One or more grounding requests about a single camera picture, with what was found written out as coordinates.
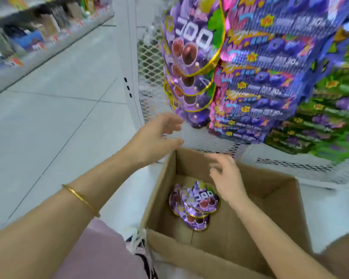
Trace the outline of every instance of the hand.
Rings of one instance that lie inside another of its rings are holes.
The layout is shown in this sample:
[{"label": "hand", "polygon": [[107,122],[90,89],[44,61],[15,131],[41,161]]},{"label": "hand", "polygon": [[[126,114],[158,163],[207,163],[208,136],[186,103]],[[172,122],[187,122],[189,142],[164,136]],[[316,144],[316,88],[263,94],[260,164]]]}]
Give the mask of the hand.
[{"label": "hand", "polygon": [[240,175],[240,171],[234,159],[224,154],[206,154],[206,157],[215,159],[217,163],[210,163],[209,176],[215,182],[217,191],[221,197],[233,207],[241,198],[248,198],[246,189]]},{"label": "hand", "polygon": [[183,120],[174,113],[161,113],[146,123],[133,136],[123,150],[144,167],[157,162],[172,150],[177,150],[183,145],[180,138],[164,139],[163,134],[172,134],[180,131]]}]

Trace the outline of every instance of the tile floor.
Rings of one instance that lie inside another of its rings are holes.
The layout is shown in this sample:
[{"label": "tile floor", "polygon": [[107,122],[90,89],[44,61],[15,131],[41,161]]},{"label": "tile floor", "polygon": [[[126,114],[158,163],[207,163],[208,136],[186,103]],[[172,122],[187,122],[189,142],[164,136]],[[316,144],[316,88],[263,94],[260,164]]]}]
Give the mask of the tile floor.
[{"label": "tile floor", "polygon": [[[117,28],[112,20],[107,25],[0,94],[0,228],[135,133],[120,80]],[[136,172],[102,209],[102,219],[124,237],[140,223],[160,169]],[[140,200],[128,205],[131,192]],[[320,251],[349,231],[349,191],[301,186],[301,192],[313,248]]]}]

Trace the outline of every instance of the perforated metal panel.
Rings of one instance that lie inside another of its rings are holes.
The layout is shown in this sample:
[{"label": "perforated metal panel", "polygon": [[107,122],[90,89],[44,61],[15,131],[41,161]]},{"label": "perforated metal panel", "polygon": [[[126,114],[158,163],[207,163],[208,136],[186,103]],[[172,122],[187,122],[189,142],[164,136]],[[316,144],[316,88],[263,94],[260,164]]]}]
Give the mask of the perforated metal panel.
[{"label": "perforated metal panel", "polygon": [[[163,0],[161,8],[173,0]],[[144,34],[137,34],[138,97],[145,123],[160,112],[171,111],[163,91],[163,60],[159,50],[162,34],[160,15],[153,15],[153,24]],[[185,124],[178,136],[185,140],[185,146],[206,152],[231,154],[236,160],[256,167],[272,169],[307,180],[315,186],[315,181],[329,184],[328,187],[341,188],[349,183],[349,159],[336,164],[309,154],[289,155],[268,145],[244,145],[223,140],[210,135],[206,129],[193,129]]]}]

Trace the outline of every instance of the product box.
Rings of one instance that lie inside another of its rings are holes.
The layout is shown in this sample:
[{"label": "product box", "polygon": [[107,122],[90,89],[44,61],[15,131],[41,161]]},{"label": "product box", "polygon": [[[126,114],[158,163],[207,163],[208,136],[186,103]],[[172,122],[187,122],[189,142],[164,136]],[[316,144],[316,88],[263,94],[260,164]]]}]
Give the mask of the product box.
[{"label": "product box", "polygon": [[[278,172],[239,164],[246,191],[280,228],[305,252],[312,254],[298,182]],[[202,180],[214,187],[209,159],[202,152],[180,149],[166,159],[145,210],[141,227],[147,229],[150,248],[175,266],[204,278],[268,279],[268,264],[237,214],[221,201],[204,231],[189,229],[168,204],[176,183],[190,187]]]}]

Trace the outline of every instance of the bangle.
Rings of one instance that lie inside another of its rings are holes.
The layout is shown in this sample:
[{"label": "bangle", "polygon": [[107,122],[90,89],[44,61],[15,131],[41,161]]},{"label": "bangle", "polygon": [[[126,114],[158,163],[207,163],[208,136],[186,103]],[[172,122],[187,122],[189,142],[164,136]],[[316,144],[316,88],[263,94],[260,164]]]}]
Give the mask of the bangle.
[{"label": "bangle", "polygon": [[69,185],[67,184],[62,184],[62,187],[64,189],[66,189],[67,191],[69,191],[70,193],[72,193],[73,195],[75,195],[80,201],[82,201],[84,204],[86,204],[92,211],[93,213],[97,216],[100,217],[99,212],[94,208],[94,206],[92,206],[91,204],[89,204],[86,200],[84,200],[84,198],[78,194],[77,192],[75,192],[75,190],[73,188],[71,188]]}]

